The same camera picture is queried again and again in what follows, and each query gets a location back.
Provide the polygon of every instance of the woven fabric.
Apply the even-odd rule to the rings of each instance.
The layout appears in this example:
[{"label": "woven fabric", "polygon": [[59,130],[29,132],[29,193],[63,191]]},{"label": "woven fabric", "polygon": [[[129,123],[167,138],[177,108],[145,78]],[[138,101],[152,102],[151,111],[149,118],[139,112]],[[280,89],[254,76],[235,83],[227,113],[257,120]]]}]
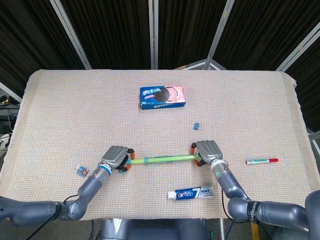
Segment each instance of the woven fabric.
[{"label": "woven fabric", "polygon": [[[39,70],[27,83],[0,192],[63,201],[85,180],[74,168],[93,170],[111,145],[143,158],[188,154],[192,142],[215,140],[252,199],[303,206],[320,177],[294,84],[268,71]],[[139,109],[140,87],[155,85],[184,85],[186,105]],[[258,158],[279,162],[245,164]],[[167,200],[167,191],[211,184],[214,198]],[[223,217],[210,167],[176,162],[113,171],[82,219]]]}]

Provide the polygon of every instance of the marker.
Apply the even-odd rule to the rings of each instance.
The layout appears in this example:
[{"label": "marker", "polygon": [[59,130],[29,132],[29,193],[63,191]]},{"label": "marker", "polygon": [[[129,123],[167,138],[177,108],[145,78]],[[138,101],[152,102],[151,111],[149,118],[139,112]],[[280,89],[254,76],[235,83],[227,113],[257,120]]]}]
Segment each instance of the marker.
[{"label": "marker", "polygon": [[275,163],[278,162],[278,158],[263,158],[263,159],[254,159],[254,160],[248,160],[245,161],[245,164],[250,165],[250,164],[268,164],[268,163]]}]

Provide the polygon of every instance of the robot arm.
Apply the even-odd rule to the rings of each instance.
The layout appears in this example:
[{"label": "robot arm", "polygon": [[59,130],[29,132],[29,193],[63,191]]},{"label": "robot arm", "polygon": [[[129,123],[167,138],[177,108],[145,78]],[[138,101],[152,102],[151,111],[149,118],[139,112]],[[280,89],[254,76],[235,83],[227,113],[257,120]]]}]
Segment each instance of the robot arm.
[{"label": "robot arm", "polygon": [[23,202],[0,197],[0,221],[9,218],[15,226],[19,227],[42,224],[55,219],[81,219],[86,213],[88,204],[102,187],[103,181],[111,175],[111,171],[117,169],[125,172],[128,170],[124,166],[129,158],[128,154],[134,158],[133,149],[111,146],[93,174],[78,189],[78,198],[75,200]]},{"label": "robot arm", "polygon": [[213,140],[193,143],[191,152],[196,147],[201,157],[197,165],[210,165],[213,175],[230,199],[228,212],[233,218],[309,232],[310,240],[320,239],[320,190],[308,195],[305,208],[291,203],[253,201],[230,171],[228,163],[222,160],[222,153]]}]

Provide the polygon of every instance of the white toothpaste tube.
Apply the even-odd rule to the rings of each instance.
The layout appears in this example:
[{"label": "white toothpaste tube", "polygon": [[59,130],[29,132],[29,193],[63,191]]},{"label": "white toothpaste tube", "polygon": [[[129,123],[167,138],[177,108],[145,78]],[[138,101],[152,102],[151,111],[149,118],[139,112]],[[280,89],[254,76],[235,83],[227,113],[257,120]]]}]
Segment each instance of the white toothpaste tube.
[{"label": "white toothpaste tube", "polygon": [[214,197],[214,187],[198,186],[175,191],[168,191],[168,199],[184,200],[184,199],[207,199]]}]

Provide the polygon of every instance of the black curtain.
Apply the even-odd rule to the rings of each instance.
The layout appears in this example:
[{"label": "black curtain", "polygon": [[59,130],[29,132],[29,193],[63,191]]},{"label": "black curtain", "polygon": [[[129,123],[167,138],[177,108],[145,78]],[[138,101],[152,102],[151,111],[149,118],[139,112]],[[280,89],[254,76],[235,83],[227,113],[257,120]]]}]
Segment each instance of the black curtain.
[{"label": "black curtain", "polygon": [[213,59],[273,71],[320,21],[319,0],[236,0]]},{"label": "black curtain", "polygon": [[93,69],[150,69],[148,0],[62,0]]},{"label": "black curtain", "polygon": [[22,97],[39,69],[83,69],[48,0],[0,0],[0,82]]},{"label": "black curtain", "polygon": [[295,88],[307,127],[320,130],[320,38],[286,71],[296,80]]},{"label": "black curtain", "polygon": [[226,0],[160,0],[158,68],[206,59]]}]

